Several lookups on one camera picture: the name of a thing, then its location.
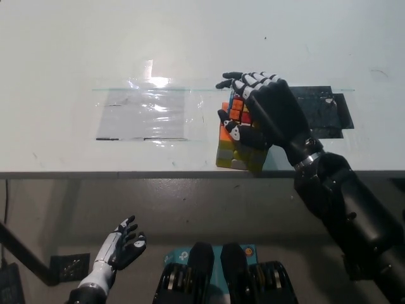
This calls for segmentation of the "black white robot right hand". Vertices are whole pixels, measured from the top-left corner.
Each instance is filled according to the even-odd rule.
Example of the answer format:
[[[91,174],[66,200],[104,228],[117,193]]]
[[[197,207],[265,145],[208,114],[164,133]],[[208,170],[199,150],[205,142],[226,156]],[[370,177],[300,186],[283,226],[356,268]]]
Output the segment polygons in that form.
[[[234,142],[259,150],[276,145],[285,151],[293,167],[305,166],[325,153],[283,78],[266,72],[226,72],[222,77],[215,87],[231,88],[258,125],[242,125],[225,110],[218,110],[221,124]]]

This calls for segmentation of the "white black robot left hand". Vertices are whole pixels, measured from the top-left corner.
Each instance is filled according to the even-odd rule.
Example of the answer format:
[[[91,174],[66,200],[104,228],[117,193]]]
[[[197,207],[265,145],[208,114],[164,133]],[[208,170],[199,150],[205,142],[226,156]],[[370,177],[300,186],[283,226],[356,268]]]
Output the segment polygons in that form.
[[[107,263],[112,270],[123,270],[143,254],[147,239],[143,232],[136,232],[135,216],[129,216],[104,240],[94,263]]]

